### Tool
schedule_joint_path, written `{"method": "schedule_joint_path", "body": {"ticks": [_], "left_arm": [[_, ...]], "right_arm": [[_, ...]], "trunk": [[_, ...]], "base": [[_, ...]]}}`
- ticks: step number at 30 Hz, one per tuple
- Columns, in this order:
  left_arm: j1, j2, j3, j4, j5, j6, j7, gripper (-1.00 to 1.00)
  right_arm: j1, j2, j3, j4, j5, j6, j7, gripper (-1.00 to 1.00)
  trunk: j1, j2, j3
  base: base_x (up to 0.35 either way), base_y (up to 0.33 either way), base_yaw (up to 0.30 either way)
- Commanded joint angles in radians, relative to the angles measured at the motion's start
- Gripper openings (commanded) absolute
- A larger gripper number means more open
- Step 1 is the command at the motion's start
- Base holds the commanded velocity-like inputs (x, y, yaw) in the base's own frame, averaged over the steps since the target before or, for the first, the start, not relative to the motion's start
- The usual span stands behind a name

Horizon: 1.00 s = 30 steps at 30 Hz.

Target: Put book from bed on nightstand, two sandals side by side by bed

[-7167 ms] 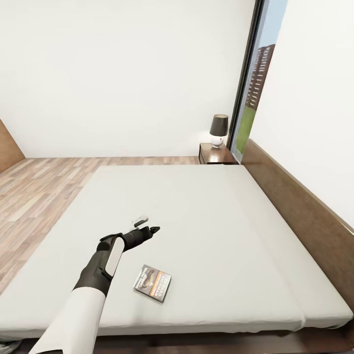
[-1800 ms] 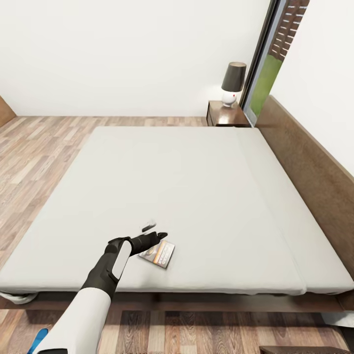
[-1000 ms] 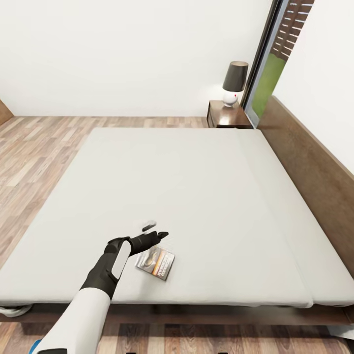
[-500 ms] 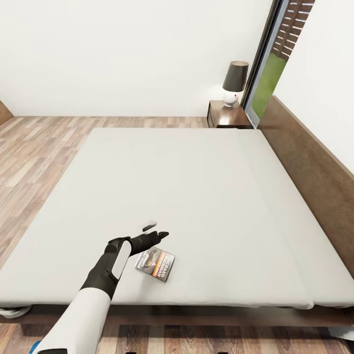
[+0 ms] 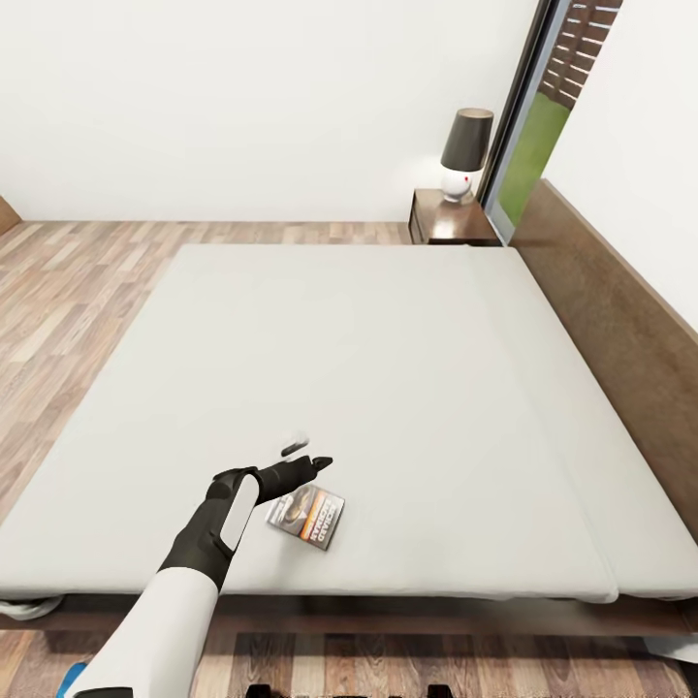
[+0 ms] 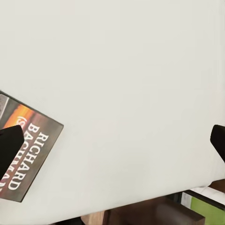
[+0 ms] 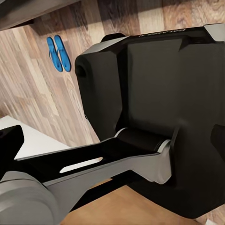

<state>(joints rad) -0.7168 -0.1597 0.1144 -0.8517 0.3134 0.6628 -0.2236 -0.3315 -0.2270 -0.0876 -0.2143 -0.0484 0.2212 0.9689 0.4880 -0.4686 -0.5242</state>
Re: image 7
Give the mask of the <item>sandal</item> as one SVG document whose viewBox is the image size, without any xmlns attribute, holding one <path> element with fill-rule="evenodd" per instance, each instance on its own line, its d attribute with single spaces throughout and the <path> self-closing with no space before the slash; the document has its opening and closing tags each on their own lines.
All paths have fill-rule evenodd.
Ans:
<svg viewBox="0 0 225 225">
<path fill-rule="evenodd" d="M 63 42 L 59 35 L 55 35 L 54 39 L 55 39 L 55 42 L 58 47 L 58 54 L 59 54 L 59 58 L 61 60 L 61 65 L 64 67 L 66 72 L 70 72 L 71 63 L 70 63 L 69 57 L 67 55 L 67 52 L 65 50 L 65 47 L 63 45 Z"/>
<path fill-rule="evenodd" d="M 54 42 L 51 37 L 46 38 L 48 46 L 49 46 L 49 53 L 51 53 L 52 62 L 54 66 L 57 68 L 58 71 L 62 71 L 61 60 L 59 58 L 58 52 L 55 50 Z"/>
</svg>

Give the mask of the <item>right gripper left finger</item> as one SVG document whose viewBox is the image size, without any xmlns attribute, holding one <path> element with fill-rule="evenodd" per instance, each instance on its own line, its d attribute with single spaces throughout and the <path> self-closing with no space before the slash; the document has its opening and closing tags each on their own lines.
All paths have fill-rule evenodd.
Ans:
<svg viewBox="0 0 225 225">
<path fill-rule="evenodd" d="M 20 125 L 0 130 L 0 181 L 24 143 Z"/>
</svg>

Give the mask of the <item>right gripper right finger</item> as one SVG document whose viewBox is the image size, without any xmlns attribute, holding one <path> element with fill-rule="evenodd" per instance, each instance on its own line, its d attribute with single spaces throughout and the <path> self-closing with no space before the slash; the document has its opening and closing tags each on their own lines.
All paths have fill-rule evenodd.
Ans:
<svg viewBox="0 0 225 225">
<path fill-rule="evenodd" d="M 218 154 L 225 162 L 225 127 L 221 125 L 214 125 L 211 136 L 210 142 L 217 150 Z"/>
</svg>

